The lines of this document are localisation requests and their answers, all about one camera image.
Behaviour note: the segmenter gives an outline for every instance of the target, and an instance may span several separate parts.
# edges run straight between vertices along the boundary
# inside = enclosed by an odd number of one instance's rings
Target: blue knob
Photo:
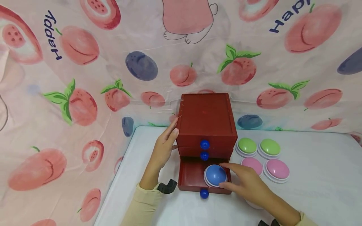
[[[202,140],[200,146],[203,150],[207,150],[210,147],[210,143],[207,140]]]
[[[209,154],[207,152],[201,152],[200,158],[204,161],[209,159]]]
[[[209,197],[209,192],[206,189],[201,189],[200,196],[202,199],[207,199]]]

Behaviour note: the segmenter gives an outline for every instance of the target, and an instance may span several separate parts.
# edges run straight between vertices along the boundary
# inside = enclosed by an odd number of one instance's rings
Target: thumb
[[[167,145],[169,145],[169,146],[172,146],[173,143],[175,142],[176,138],[178,137],[178,133],[179,133],[179,130],[177,128],[174,128],[165,143],[167,143]]]

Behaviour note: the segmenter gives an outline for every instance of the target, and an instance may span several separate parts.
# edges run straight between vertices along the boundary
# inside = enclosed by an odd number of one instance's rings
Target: round push button
[[[241,161],[241,165],[252,168],[259,176],[263,175],[263,166],[256,158],[245,158]]]
[[[264,139],[259,144],[258,152],[263,158],[276,159],[280,155],[280,146],[272,139]]]
[[[252,139],[244,137],[238,141],[235,150],[244,158],[254,157],[256,155],[256,143]]]
[[[265,176],[275,183],[285,183],[289,178],[288,166],[279,159],[270,159],[263,166]]]
[[[219,165],[210,165],[204,172],[205,183],[210,187],[219,187],[221,182],[227,181],[226,172]]]

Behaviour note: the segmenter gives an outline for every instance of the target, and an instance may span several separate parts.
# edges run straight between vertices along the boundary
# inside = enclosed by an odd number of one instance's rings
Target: white table
[[[138,127],[99,212],[95,226],[118,226],[132,199],[164,127]],[[238,130],[238,137],[255,142],[265,138],[281,146],[280,160],[290,168],[289,181],[275,184],[263,181],[294,208],[303,210],[319,226],[362,225],[362,148],[349,135],[337,133]],[[258,154],[256,158],[266,160]],[[243,158],[235,151],[230,162]],[[160,182],[178,180],[180,159],[175,150],[160,174]],[[232,172],[232,181],[238,178]],[[164,195],[152,225],[159,226],[253,226],[272,217],[255,210],[234,193],[210,194],[201,200],[197,192],[179,191]]]

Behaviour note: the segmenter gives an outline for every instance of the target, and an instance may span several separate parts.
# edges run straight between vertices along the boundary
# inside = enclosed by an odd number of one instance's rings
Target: hand
[[[176,118],[156,140],[149,164],[158,169],[165,166],[171,156],[171,151],[177,148],[177,145],[173,145],[179,132],[179,130],[175,128],[177,119],[178,118]]]
[[[240,185],[223,182],[220,183],[221,188],[233,191],[247,201],[261,208],[266,208],[268,201],[271,200],[274,193],[252,168],[235,163],[221,163],[220,166],[229,168],[240,179]]]

